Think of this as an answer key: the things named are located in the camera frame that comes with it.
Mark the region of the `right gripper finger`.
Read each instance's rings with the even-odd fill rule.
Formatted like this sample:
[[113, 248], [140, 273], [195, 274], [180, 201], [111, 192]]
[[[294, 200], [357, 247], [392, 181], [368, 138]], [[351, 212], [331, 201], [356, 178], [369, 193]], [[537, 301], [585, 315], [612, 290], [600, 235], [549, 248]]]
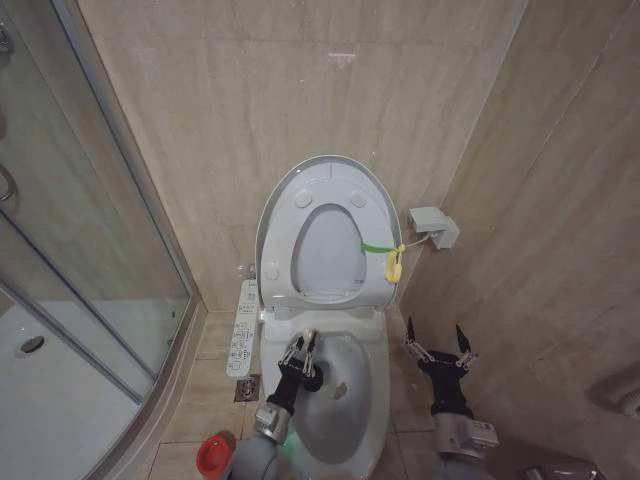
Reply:
[[459, 325], [456, 325], [456, 337], [460, 350], [460, 356], [456, 361], [456, 366], [465, 371], [469, 371], [478, 355], [472, 351], [470, 341]]
[[434, 357], [416, 341], [413, 320], [411, 317], [409, 317], [407, 321], [403, 345], [405, 350], [417, 363], [430, 363], [434, 361]]

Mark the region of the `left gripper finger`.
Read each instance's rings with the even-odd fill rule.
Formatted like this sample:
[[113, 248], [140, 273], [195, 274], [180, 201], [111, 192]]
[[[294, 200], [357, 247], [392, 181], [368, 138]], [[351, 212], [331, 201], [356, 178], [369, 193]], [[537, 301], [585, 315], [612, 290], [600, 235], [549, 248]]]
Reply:
[[314, 350], [314, 340], [307, 341], [303, 346], [302, 375], [303, 378], [308, 381], [321, 377], [321, 369], [315, 364]]
[[279, 361], [280, 366], [290, 368], [304, 368], [306, 363], [305, 338], [298, 335], [288, 345], [285, 353]]

